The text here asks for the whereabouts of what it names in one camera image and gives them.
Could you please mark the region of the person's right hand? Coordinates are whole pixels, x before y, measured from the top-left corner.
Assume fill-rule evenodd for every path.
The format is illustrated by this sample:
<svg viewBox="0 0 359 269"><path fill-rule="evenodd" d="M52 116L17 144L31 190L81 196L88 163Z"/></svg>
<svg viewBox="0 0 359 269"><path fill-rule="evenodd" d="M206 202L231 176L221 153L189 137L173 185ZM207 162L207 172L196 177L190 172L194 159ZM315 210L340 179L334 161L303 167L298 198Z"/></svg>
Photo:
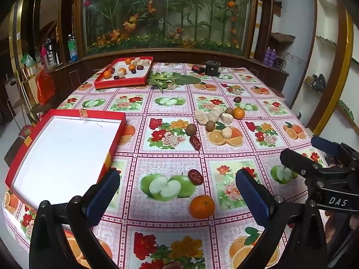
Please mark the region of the person's right hand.
<svg viewBox="0 0 359 269"><path fill-rule="evenodd" d="M358 248L358 214L326 210L324 226L328 251L341 247Z"/></svg>

